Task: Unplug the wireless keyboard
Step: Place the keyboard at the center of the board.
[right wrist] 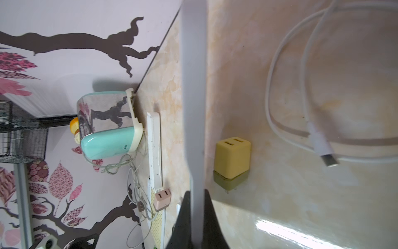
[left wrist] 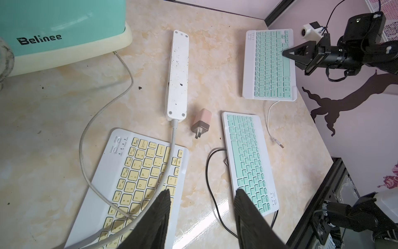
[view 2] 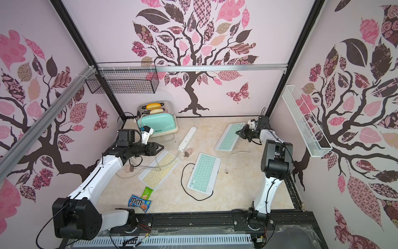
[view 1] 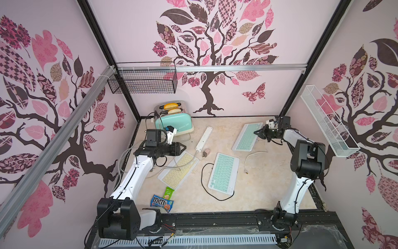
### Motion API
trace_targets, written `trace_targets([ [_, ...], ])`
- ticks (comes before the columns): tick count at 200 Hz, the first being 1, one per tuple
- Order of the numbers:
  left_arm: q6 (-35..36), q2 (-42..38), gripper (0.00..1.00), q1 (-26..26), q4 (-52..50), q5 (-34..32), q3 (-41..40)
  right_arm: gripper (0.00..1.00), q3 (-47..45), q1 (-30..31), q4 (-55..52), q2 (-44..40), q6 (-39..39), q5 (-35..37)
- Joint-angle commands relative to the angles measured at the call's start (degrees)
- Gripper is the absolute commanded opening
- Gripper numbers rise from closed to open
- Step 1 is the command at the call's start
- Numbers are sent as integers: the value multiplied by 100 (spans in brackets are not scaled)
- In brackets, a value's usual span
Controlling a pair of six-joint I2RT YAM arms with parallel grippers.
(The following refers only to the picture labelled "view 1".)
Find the green wireless keyboard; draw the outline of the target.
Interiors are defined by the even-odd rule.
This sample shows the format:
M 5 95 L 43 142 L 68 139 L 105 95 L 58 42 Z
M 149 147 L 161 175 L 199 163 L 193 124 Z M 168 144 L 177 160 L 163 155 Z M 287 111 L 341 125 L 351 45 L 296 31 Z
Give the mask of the green wireless keyboard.
M 218 153 L 208 182 L 208 188 L 232 196 L 234 194 L 239 158 Z

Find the white power strip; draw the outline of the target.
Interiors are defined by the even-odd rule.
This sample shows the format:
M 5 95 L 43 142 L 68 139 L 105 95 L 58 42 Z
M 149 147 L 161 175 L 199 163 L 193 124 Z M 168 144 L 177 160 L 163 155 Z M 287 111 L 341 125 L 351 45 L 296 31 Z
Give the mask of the white power strip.
M 213 127 L 207 127 L 205 132 L 203 133 L 202 137 L 200 138 L 195 150 L 200 152 L 204 148 L 207 140 L 209 139 L 211 133 L 213 131 Z

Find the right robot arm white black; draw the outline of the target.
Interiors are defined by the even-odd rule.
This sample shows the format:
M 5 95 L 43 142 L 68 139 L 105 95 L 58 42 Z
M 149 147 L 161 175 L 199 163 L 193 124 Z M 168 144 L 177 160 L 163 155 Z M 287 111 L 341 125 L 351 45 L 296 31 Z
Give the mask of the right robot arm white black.
M 295 224 L 306 191 L 317 178 L 323 176 L 325 145 L 311 141 L 293 128 L 288 116 L 268 120 L 254 134 L 268 142 L 280 139 L 287 143 L 292 153 L 290 169 L 293 177 L 287 194 L 278 201 L 271 217 L 273 227 L 282 231 Z

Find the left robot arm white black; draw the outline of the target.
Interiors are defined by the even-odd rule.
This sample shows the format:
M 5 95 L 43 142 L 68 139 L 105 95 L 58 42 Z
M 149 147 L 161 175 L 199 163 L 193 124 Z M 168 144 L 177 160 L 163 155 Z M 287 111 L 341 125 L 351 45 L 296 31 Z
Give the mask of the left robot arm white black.
M 177 129 L 148 129 L 146 139 L 133 153 L 134 161 L 126 177 L 109 198 L 97 205 L 98 235 L 103 239 L 134 240 L 143 229 L 161 229 L 159 209 L 138 210 L 135 200 L 154 163 L 160 157 L 179 156 L 187 148 L 173 142 Z

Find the yellow wireless keyboard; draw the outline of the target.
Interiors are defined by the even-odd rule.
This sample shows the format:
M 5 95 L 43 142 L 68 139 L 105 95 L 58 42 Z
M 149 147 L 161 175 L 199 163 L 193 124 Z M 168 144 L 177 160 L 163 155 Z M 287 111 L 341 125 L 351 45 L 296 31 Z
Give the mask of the yellow wireless keyboard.
M 185 151 L 176 159 L 173 159 L 166 169 L 158 175 L 158 180 L 167 187 L 177 190 L 199 161 L 199 158 Z

